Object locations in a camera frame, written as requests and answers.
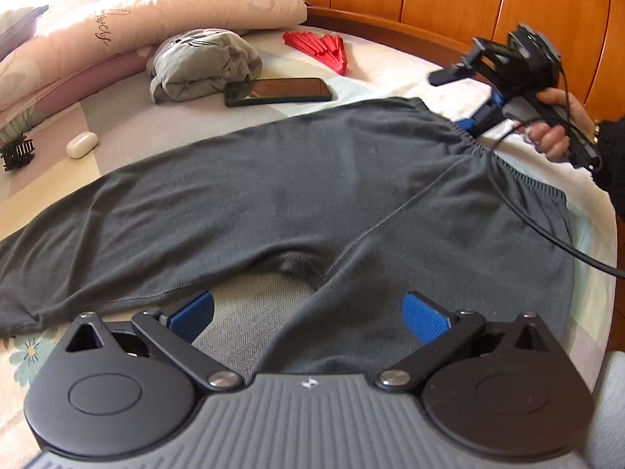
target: pink pillow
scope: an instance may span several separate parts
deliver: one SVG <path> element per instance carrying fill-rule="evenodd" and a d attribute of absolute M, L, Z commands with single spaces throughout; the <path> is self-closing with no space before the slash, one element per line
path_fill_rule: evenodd
<path fill-rule="evenodd" d="M 0 62 L 0 110 L 116 54 L 188 30 L 290 27 L 303 0 L 100 0 L 68 12 Z"/>
<path fill-rule="evenodd" d="M 0 112 L 0 122 L 4 122 L 0 128 L 0 145 L 11 142 L 22 132 L 35 128 L 46 118 L 75 102 L 126 77 L 145 71 L 146 64 L 154 56 L 156 49 L 157 46 L 153 45 L 115 55 L 22 98 Z"/>

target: metal screw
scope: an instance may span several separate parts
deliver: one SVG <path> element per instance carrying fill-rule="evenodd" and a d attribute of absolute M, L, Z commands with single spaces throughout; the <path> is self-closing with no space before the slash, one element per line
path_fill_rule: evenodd
<path fill-rule="evenodd" d="M 230 370 L 221 370 L 211 374 L 208 383 L 215 388 L 232 388 L 239 384 L 239 374 L 235 374 Z"/>
<path fill-rule="evenodd" d="M 410 374 L 400 369 L 385 370 L 379 379 L 385 386 L 404 386 L 410 382 Z"/>

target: hand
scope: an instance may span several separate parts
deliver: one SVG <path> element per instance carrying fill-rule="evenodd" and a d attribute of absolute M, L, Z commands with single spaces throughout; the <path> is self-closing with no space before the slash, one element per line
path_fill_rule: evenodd
<path fill-rule="evenodd" d="M 557 88 L 547 88 L 536 94 L 536 98 L 544 104 L 566 107 L 566 93 Z M 572 93 L 569 93 L 571 105 L 571 123 L 581 130 L 589 139 L 595 134 L 595 123 Z M 559 162 L 565 158 L 571 144 L 562 125 L 551 127 L 545 122 L 529 124 L 526 128 L 520 127 L 518 132 L 534 144 L 537 152 L 545 154 L 551 162 Z"/>

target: smartphone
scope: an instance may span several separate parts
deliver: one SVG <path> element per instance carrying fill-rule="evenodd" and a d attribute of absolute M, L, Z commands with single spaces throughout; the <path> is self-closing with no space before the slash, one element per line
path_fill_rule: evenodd
<path fill-rule="evenodd" d="M 254 106 L 279 102 L 327 102 L 332 92 L 318 77 L 286 77 L 228 83 L 224 91 L 226 106 Z"/>

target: gray sweatpants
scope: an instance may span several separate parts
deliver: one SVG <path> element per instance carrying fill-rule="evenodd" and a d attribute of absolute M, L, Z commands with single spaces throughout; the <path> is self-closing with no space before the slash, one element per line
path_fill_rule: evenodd
<path fill-rule="evenodd" d="M 368 100 L 207 139 L 96 180 L 0 242 L 0 337 L 84 310 L 161 303 L 244 270 L 314 293 L 256 369 L 372 375 L 418 348 L 418 290 L 489 319 L 538 312 L 561 337 L 573 258 L 564 194 L 493 161 L 418 99 Z M 245 334 L 234 334 L 244 337 Z"/>

